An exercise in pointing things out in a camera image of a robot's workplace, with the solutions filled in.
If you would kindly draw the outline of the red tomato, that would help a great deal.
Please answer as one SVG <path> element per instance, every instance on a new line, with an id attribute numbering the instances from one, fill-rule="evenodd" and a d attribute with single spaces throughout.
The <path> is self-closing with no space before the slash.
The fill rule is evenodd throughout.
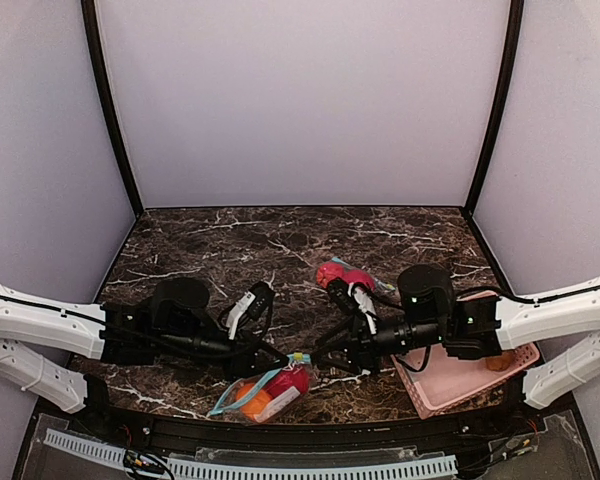
<path id="1" fill-rule="evenodd" d="M 367 272 L 359 269 L 349 270 L 345 273 L 345 281 L 348 284 L 363 284 L 366 288 L 374 291 L 376 283 L 374 278 Z"/>

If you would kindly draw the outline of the orange tangerine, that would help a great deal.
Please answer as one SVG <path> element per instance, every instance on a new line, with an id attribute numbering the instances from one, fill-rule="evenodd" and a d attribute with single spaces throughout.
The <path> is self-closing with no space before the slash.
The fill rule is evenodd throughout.
<path id="1" fill-rule="evenodd" d="M 235 399 L 237 401 L 242 400 L 253 386 L 253 383 L 246 383 L 241 386 L 236 393 Z M 251 400 L 242 405 L 239 410 L 248 419 L 258 422 L 257 417 L 263 412 L 272 399 L 273 397 L 266 390 L 260 390 Z"/>

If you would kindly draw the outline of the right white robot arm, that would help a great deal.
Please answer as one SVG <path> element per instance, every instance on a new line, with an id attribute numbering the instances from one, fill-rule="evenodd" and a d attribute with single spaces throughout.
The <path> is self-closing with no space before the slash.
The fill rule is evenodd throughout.
<path id="1" fill-rule="evenodd" d="M 311 357 L 321 367 L 377 372 L 381 358 L 393 356 L 419 374 L 436 346 L 450 358 L 497 365 L 506 353 L 536 341 L 585 333 L 579 343 L 525 372 L 522 397 L 543 409 L 600 375 L 600 276 L 515 296 L 495 286 L 457 292 L 450 272 L 435 264 L 412 265 L 389 285 L 334 258 L 318 268 L 316 281 L 344 315 L 315 343 Z"/>

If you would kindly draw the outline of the clear zip bag blue zipper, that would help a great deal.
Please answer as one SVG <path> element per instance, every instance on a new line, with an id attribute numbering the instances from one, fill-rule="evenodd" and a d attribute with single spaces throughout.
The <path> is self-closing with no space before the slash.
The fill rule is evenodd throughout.
<path id="1" fill-rule="evenodd" d="M 338 278 L 343 280 L 349 286 L 349 292 L 356 296 L 370 297 L 369 291 L 376 295 L 388 296 L 397 293 L 394 285 L 384 282 L 366 270 L 354 267 L 338 257 L 332 257 L 329 261 L 321 264 L 316 271 L 316 283 L 323 289 L 326 289 L 331 281 Z"/>

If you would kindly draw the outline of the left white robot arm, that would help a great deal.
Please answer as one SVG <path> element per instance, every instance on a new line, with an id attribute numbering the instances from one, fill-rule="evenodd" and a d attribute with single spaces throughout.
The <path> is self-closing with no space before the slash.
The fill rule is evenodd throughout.
<path id="1" fill-rule="evenodd" d="M 107 411 L 106 383 L 53 363 L 31 345 L 119 366 L 176 357 L 218 365 L 232 380 L 283 368 L 287 356 L 264 339 L 274 296 L 258 282 L 212 318 L 209 290 L 189 277 L 160 282 L 135 305 L 65 303 L 0 283 L 0 375 L 66 413 L 86 414 Z"/>

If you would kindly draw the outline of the red strawberry fruit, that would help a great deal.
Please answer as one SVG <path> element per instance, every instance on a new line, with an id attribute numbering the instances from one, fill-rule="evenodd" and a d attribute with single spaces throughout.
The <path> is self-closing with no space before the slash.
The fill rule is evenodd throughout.
<path id="1" fill-rule="evenodd" d="M 273 397 L 279 397 L 291 387 L 301 395 L 306 394 L 310 388 L 309 372 L 303 367 L 279 372 L 268 384 L 267 391 Z"/>

